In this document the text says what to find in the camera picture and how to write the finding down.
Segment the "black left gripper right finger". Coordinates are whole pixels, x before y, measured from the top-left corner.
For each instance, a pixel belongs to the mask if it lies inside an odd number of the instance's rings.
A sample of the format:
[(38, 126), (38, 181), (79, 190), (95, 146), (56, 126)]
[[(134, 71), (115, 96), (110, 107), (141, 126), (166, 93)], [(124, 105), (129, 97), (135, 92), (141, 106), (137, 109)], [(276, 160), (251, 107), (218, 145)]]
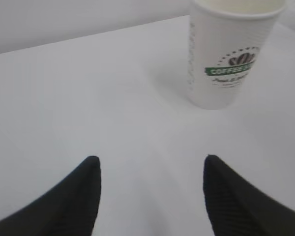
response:
[(203, 192), (216, 236), (295, 236), (295, 211), (260, 191), (216, 155), (205, 158)]

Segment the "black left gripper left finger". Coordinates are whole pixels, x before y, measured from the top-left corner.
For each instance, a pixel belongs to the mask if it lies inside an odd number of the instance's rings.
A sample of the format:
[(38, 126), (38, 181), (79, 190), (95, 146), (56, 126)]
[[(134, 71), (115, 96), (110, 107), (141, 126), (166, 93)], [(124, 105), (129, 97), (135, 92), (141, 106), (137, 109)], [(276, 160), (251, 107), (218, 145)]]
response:
[(0, 236), (90, 236), (100, 197), (100, 159), (89, 156), (48, 192), (2, 219)]

